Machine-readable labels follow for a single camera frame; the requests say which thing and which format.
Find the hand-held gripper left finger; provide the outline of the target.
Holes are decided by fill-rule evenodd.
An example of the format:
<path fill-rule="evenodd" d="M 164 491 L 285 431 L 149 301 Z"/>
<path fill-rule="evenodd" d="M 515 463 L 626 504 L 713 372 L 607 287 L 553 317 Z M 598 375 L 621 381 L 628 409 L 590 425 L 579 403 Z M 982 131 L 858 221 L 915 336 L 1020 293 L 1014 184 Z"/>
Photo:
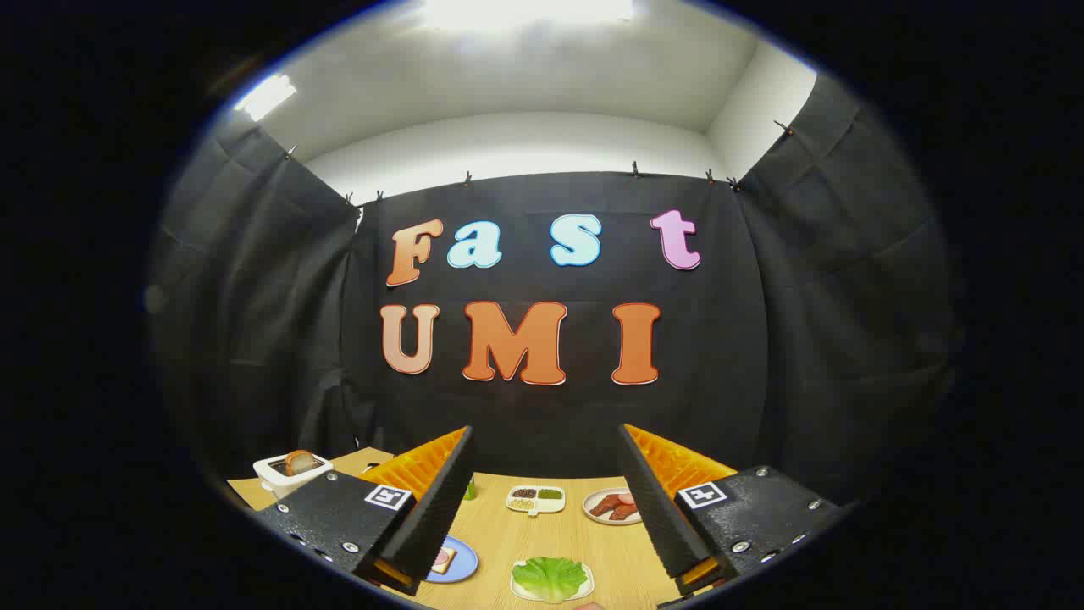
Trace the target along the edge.
<path fill-rule="evenodd" d="M 429 575 L 475 472 L 472 426 L 358 476 L 330 469 L 255 519 L 341 573 L 413 596 Z"/>

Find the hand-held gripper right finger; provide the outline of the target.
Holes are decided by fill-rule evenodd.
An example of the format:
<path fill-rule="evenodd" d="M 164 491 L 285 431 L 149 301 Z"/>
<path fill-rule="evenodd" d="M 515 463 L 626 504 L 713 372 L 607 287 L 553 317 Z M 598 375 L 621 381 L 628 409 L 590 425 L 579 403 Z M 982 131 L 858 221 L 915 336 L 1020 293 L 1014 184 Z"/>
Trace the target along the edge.
<path fill-rule="evenodd" d="M 736 470 L 630 424 L 618 428 L 618 463 L 685 597 L 779 563 L 848 514 L 774 467 Z"/>

